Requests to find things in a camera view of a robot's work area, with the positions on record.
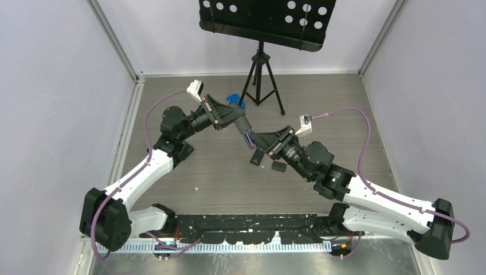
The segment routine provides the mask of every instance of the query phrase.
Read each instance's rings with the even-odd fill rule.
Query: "music stand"
[[[199,0],[201,29],[258,41],[257,53],[241,94],[257,106],[275,93],[280,112],[285,115],[277,84],[270,68],[270,56],[263,51],[264,42],[299,50],[317,52],[326,38],[326,29],[336,0]],[[260,99],[261,72],[266,64],[273,90]],[[246,90],[255,70],[253,85],[256,98]]]

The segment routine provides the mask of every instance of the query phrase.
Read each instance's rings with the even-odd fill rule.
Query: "blue object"
[[[234,103],[234,102],[236,102],[236,103],[240,103],[240,95],[239,95],[239,94],[237,94],[237,93],[234,93],[234,94],[232,94],[232,95],[228,96],[228,97],[226,98],[226,100],[228,101],[228,104],[231,104],[231,103]],[[241,108],[241,109],[243,109],[243,110],[246,108],[246,104],[245,104],[245,102],[242,102],[242,103],[241,103],[240,108]]]

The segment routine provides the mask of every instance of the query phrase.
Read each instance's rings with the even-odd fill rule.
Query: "gray wood surface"
[[[143,119],[148,109],[163,96],[185,90],[195,77],[147,78],[130,140],[124,174],[146,155]],[[204,82],[203,94],[211,94],[225,103],[226,97],[241,93],[246,76],[197,77]],[[278,75],[275,76],[280,96],[287,112],[280,115],[275,96],[259,107],[249,100],[247,117],[254,131],[276,131],[291,125],[300,127],[299,116],[319,115],[343,107],[362,108],[373,124],[371,142],[363,163],[363,172],[378,185],[395,190],[383,145],[376,130],[373,114],[363,84],[357,74]],[[255,87],[249,91],[254,95]],[[268,76],[263,76],[262,95],[271,91]],[[148,119],[152,142],[159,136],[162,111],[180,106],[186,114],[197,103],[183,93],[162,103]],[[366,138],[366,123],[356,112],[314,121],[313,133],[300,139],[306,146],[317,140],[336,157],[334,162],[356,171],[358,156]],[[336,201],[321,197],[288,166],[285,173],[271,170],[265,157],[260,167],[249,163],[249,150],[234,125],[224,131],[212,127],[187,140],[195,151],[175,170],[158,180],[136,202],[133,210],[161,203],[181,214],[254,214],[254,213],[328,213]]]

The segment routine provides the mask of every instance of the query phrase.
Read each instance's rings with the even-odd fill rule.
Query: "tripod base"
[[[270,63],[268,61],[269,59],[270,59],[270,56],[263,52],[263,42],[260,41],[258,43],[257,54],[255,54],[252,57],[253,63],[252,63],[252,67],[250,69],[250,73],[248,74],[248,78],[246,79],[245,88],[243,89],[243,92],[241,93],[240,106],[243,103],[243,98],[245,96],[248,96],[248,98],[250,98],[253,102],[255,102],[255,105],[259,106],[269,96],[271,96],[272,94],[275,93],[275,96],[277,97],[277,101],[279,102],[280,113],[284,116],[285,110],[284,110],[284,107],[282,106],[282,101],[280,100],[280,95],[279,95],[279,90],[277,89],[277,84],[275,83],[275,79],[273,78],[272,69],[270,68]],[[261,72],[262,72],[263,65],[266,65],[268,73],[270,74],[270,80],[272,81],[273,90],[271,92],[269,92],[263,99],[260,100]],[[248,85],[250,84],[250,80],[252,79],[252,75],[253,75],[254,70],[255,70],[255,75],[254,75],[254,78],[253,78],[253,85],[256,85],[256,90],[257,90],[256,99],[246,91],[248,89]]]

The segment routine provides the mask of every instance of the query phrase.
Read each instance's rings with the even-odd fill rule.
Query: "white hole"
[[[320,7],[319,10],[318,10],[318,13],[320,15],[325,15],[327,13],[326,7]]]
[[[320,28],[322,28],[322,23],[317,21],[314,23],[314,27],[319,30]]]
[[[287,3],[287,7],[291,10],[295,9],[295,2],[294,1],[289,1]]]
[[[305,12],[309,12],[309,11],[311,11],[312,7],[311,7],[311,5],[309,5],[309,4],[304,4],[304,6],[302,6],[302,9],[303,9]]]
[[[300,26],[305,26],[305,25],[307,25],[307,19],[302,18],[301,20],[299,20],[299,23],[300,23]]]

